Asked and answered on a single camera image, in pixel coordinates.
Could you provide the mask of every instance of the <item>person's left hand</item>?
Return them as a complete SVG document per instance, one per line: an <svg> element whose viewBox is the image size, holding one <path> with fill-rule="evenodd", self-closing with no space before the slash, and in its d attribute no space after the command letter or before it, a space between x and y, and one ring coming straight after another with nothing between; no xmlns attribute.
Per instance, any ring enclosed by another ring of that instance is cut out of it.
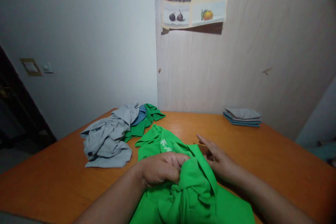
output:
<svg viewBox="0 0 336 224"><path fill-rule="evenodd" d="M151 187L166 180L178 183L181 166L188 159L181 153L165 152L141 160L137 164L141 186Z"/></svg>

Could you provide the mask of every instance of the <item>green t-shirt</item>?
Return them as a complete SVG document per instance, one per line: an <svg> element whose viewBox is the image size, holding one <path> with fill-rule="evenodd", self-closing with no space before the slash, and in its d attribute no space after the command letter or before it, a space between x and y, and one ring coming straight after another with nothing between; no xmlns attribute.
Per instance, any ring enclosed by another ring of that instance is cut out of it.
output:
<svg viewBox="0 0 336 224"><path fill-rule="evenodd" d="M249 203L217 185L198 145L185 145L173 133L153 125L135 144L139 161L174 151L190 157L181 168L180 182L167 181L146 189L131 220L135 223L254 223Z"/></svg>
<svg viewBox="0 0 336 224"><path fill-rule="evenodd" d="M152 104L146 103L145 108L147 110L146 117L137 125L131 126L131 130L125 133L124 142L128 142L133 137L142 137L144 135L145 128L148 128L154 120L158 121L166 116Z"/></svg>

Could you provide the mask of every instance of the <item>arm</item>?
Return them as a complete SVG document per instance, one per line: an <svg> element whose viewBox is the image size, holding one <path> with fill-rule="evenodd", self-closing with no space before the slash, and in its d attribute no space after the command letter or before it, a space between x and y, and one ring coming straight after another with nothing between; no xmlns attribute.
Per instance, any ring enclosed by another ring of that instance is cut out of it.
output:
<svg viewBox="0 0 336 224"><path fill-rule="evenodd" d="M213 171L221 179L246 192L268 223L315 223L272 187L239 166L215 143L199 135L197 137L209 149L204 157Z"/></svg>
<svg viewBox="0 0 336 224"><path fill-rule="evenodd" d="M141 160L121 176L74 224L128 223L147 187L170 180L178 183L182 164L189 157L166 152Z"/></svg>

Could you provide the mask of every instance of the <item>light switch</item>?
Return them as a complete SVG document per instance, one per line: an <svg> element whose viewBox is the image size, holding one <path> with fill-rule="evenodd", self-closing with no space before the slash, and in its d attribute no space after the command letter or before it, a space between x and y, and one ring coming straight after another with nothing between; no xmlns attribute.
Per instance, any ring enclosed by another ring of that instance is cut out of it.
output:
<svg viewBox="0 0 336 224"><path fill-rule="evenodd" d="M43 63L42 64L42 69L43 69L43 72L45 72L46 74L53 74L54 71L53 69L51 68L51 64L48 62L48 63Z"/></svg>

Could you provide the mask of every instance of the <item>clothing pile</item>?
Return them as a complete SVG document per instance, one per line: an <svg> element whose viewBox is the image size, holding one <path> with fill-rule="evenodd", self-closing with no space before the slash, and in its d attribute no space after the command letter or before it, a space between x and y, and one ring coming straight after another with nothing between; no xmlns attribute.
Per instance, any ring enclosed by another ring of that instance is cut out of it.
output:
<svg viewBox="0 0 336 224"><path fill-rule="evenodd" d="M254 223L251 205L217 184L198 145L186 145L170 131L153 125L135 144L139 161L173 151L190 157L180 181L147 188L131 219L136 223Z"/></svg>
<svg viewBox="0 0 336 224"><path fill-rule="evenodd" d="M247 108L227 108L223 116L232 125L241 125L249 127L260 127L262 115L253 109Z"/></svg>
<svg viewBox="0 0 336 224"><path fill-rule="evenodd" d="M110 117L98 120L80 133L84 153L89 162L85 167L124 167L131 160L132 149L126 143L133 136L144 135L153 121L165 117L151 104L123 105Z"/></svg>

